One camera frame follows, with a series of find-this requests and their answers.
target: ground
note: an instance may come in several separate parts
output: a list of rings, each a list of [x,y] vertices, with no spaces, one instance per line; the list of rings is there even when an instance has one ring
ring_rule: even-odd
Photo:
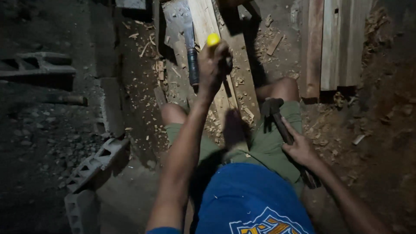
[[[241,19],[249,26],[245,27],[245,40],[255,84],[260,86],[283,76],[297,78],[301,66],[300,1],[256,2],[262,21],[252,20],[239,7]],[[90,35],[91,5],[86,0],[4,0],[1,7],[0,54],[7,57],[16,52],[53,51],[71,55],[77,69],[73,93],[88,97],[91,104],[71,107],[34,103],[33,97],[63,91],[0,83],[0,230],[70,232],[63,204],[67,191],[59,185],[72,167],[103,143],[92,127],[100,113],[94,78],[97,58]],[[411,46],[416,39],[415,3],[406,1],[398,6],[383,0],[375,9],[379,7],[386,8],[388,21],[368,35],[365,51],[370,54],[364,54],[362,84],[356,99],[349,103],[354,95],[340,90],[344,99],[302,105],[304,132],[312,138],[320,156],[387,224],[396,232],[415,232],[416,122],[413,106],[409,105],[416,98],[415,49]],[[269,14],[273,22],[266,27]],[[160,58],[150,42],[155,40],[155,30],[149,15],[116,9],[114,23],[131,160],[96,192],[102,204],[102,233],[142,233],[168,149],[153,92],[158,84],[152,66]],[[265,50],[278,33],[285,39],[269,57]],[[178,83],[171,83],[175,74],[167,76],[167,85],[176,90],[169,93],[168,100],[183,102],[186,97],[180,90],[187,84],[183,81],[186,76]],[[361,134],[366,137],[353,145]],[[323,188],[305,194],[304,202],[318,232],[348,233]]]

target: left hand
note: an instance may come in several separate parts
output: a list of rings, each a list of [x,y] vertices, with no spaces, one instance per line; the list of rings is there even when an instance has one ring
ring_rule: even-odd
[[[221,40],[213,51],[213,47],[204,46],[198,55],[199,91],[198,96],[210,103],[221,87],[224,77],[231,72],[232,55],[226,41]]]

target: hammer head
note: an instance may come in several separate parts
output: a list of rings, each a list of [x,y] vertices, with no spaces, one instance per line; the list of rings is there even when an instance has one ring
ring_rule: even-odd
[[[266,101],[263,103],[263,106],[260,110],[261,115],[269,117],[273,114],[280,112],[280,107],[283,105],[284,101],[281,98],[266,98]]]

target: green shorts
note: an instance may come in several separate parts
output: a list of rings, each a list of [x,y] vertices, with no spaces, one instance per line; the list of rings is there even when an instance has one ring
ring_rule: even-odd
[[[300,104],[296,101],[285,102],[280,107],[281,115],[295,128],[302,132],[302,119],[300,115]],[[179,133],[182,124],[170,124],[165,126],[169,142],[172,144]],[[264,131],[263,121],[258,124],[259,130],[253,134],[251,147],[248,152],[236,150],[224,155],[224,160],[228,162],[244,162],[262,165],[269,170],[278,173],[282,178],[291,183],[299,195],[303,182],[300,178],[299,170],[287,159],[282,151],[283,139],[274,123],[271,124],[271,131]],[[207,136],[202,135],[201,151],[199,162],[207,159],[211,154],[218,152],[220,148]]]

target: person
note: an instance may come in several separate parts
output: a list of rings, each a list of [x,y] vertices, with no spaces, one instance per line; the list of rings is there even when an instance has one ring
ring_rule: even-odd
[[[201,166],[219,150],[215,143],[203,136],[203,129],[208,109],[225,76],[224,60],[229,56],[228,45],[223,40],[213,53],[206,46],[202,49],[198,56],[199,92],[189,115],[176,104],[162,107],[162,118],[172,145],[161,172],[146,228],[148,234],[183,232],[188,198],[193,190],[190,184],[198,165]],[[192,232],[314,233],[298,198],[304,184],[286,153],[321,179],[333,194],[351,231],[391,233],[371,209],[347,189],[329,165],[318,157],[309,140],[301,135],[296,80],[282,78],[275,84],[258,88],[256,95],[259,101],[267,97],[284,100],[280,108],[282,121],[295,143],[292,146],[284,143],[274,126],[270,132],[259,130],[248,152],[235,150],[225,153],[198,200]]]

